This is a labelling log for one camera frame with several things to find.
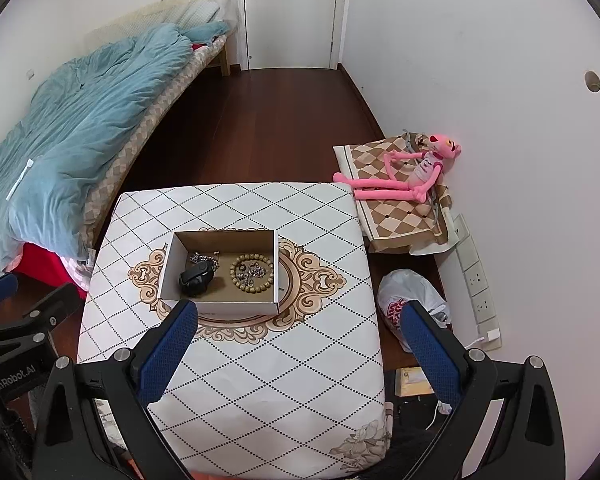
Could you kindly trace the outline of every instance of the cardboard box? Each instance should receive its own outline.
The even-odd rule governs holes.
[[[215,252],[220,267],[203,294],[188,298],[180,291],[180,274],[192,263],[193,252],[212,256]],[[230,267],[238,256],[263,254],[273,262],[273,285],[257,294],[243,292],[232,283]],[[158,298],[170,307],[179,300],[196,303],[200,314],[249,317],[277,315],[278,298],[278,234],[272,230],[249,231],[176,231],[167,248],[164,267],[158,282]]]
[[[433,389],[429,384],[422,368],[399,368],[395,371],[395,395],[396,397],[411,397],[418,395],[429,395]]]

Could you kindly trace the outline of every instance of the white door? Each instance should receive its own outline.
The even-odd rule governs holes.
[[[249,68],[328,68],[336,0],[244,0]]]

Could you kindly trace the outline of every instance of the bed leg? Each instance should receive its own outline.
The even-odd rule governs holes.
[[[222,72],[222,77],[228,77],[231,75],[231,66],[229,65],[229,58],[226,55],[226,47],[222,47],[220,54],[218,54],[218,59],[220,61],[220,71]]]

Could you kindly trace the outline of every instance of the diamond pattern tablecloth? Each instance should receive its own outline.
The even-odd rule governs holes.
[[[173,230],[251,228],[279,231],[285,311],[247,320],[201,316],[166,393],[149,406],[152,417],[191,471],[341,478],[378,462],[390,439],[382,361],[348,186],[223,184],[123,194],[96,259],[78,360],[132,348],[166,316],[155,293]],[[111,414],[105,419],[114,426]]]

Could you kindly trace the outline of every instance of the blue comforter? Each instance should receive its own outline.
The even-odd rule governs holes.
[[[0,271],[23,242],[87,259],[79,231],[88,192],[191,53],[175,25],[160,25],[71,60],[40,85],[0,145]]]

